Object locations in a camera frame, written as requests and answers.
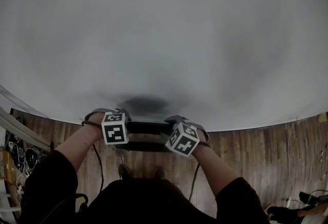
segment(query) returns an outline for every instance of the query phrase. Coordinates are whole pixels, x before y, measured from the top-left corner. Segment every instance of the shoe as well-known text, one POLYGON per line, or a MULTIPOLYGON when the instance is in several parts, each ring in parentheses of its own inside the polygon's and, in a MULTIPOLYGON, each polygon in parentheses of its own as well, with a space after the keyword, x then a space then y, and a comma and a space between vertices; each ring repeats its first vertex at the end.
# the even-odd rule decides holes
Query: shoe
POLYGON ((165 169, 161 166, 155 168, 154 173, 153 173, 153 178, 165 179, 165 169))
POLYGON ((121 179, 129 179, 129 178, 132 178, 132 174, 129 170, 129 168, 124 165, 124 164, 120 164, 118 166, 118 174, 119 174, 119 177, 121 179))

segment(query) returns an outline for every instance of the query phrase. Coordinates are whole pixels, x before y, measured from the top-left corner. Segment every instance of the white backdrop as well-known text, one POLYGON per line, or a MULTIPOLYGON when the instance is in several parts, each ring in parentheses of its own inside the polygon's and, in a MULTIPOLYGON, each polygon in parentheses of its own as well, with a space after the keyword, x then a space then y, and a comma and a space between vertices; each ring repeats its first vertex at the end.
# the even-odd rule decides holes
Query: white backdrop
POLYGON ((328 0, 0 0, 0 84, 46 116, 209 131, 328 110, 328 0))

